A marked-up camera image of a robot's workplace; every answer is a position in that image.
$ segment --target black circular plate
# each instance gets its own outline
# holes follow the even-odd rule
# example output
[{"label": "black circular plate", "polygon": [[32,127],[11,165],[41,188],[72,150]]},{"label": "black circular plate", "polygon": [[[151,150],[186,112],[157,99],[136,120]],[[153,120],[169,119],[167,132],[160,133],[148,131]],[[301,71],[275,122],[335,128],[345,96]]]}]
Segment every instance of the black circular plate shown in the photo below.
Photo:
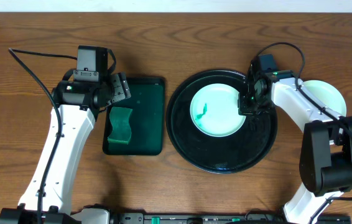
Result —
[{"label": "black circular plate", "polygon": [[246,170],[257,164],[273,145],[277,134],[276,111],[247,116],[243,126],[229,136],[204,134],[193,124],[190,103],[198,90],[214,83],[232,86],[240,93],[248,89],[245,76],[231,70],[209,70],[188,78],[168,104],[169,138],[178,153],[198,168],[222,174]]}]

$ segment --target wooden table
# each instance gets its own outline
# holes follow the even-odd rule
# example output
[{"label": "wooden table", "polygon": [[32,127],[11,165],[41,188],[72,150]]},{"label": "wooden table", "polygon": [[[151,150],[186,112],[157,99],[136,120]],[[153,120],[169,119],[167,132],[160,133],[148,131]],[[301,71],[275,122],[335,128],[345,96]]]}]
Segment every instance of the wooden table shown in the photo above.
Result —
[{"label": "wooden table", "polygon": [[[306,54],[303,79],[331,83],[352,115],[352,14],[128,14],[0,13],[0,211],[15,208],[35,171],[49,129],[51,105],[8,47],[76,55],[79,45],[113,49],[116,71],[166,79],[166,101],[189,76],[210,68],[245,72],[254,54],[277,41]],[[280,68],[297,70],[294,49],[274,47]],[[20,55],[49,90],[75,61]],[[88,138],[73,191],[73,210],[103,203],[116,211],[147,213],[246,213],[276,210],[301,183],[302,133],[278,110],[277,139],[253,168],[211,174],[177,153],[167,133],[158,156],[106,156],[105,115]],[[334,202],[330,213],[352,216],[352,202]]]}]

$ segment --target white wall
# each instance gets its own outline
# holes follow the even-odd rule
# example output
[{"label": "white wall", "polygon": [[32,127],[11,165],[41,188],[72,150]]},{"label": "white wall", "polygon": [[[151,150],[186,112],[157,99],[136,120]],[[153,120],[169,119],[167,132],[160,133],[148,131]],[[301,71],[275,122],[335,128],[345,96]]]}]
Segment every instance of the white wall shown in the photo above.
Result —
[{"label": "white wall", "polygon": [[0,0],[0,12],[352,12],[352,0]]}]

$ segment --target green sponge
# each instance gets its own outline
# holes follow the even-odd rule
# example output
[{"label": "green sponge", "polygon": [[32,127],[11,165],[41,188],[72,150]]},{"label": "green sponge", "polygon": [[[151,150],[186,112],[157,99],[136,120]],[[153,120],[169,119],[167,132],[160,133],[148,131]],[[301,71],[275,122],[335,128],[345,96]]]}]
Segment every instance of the green sponge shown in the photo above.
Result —
[{"label": "green sponge", "polygon": [[132,138],[132,129],[129,125],[132,109],[113,107],[109,112],[109,121],[113,126],[113,131],[108,136],[108,142],[129,144]]}]

